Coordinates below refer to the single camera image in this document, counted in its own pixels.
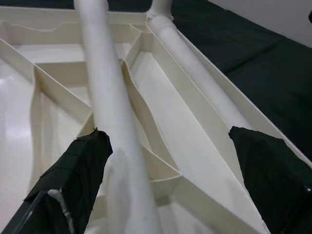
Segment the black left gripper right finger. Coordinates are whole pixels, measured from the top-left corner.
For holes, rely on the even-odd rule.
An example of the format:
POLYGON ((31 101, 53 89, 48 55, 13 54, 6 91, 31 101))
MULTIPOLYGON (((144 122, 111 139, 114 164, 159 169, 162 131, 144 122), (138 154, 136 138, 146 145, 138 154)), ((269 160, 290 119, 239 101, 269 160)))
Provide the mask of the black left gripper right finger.
POLYGON ((232 127, 243 182, 272 234, 312 232, 312 170, 280 138, 232 127))

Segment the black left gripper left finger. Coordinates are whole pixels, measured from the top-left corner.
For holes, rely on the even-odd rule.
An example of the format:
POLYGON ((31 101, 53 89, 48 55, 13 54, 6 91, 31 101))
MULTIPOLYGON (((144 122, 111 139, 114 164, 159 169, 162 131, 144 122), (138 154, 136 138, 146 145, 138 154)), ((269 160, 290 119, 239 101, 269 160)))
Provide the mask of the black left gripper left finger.
POLYGON ((112 153, 104 131, 75 139, 39 177, 2 233, 84 233, 112 153))

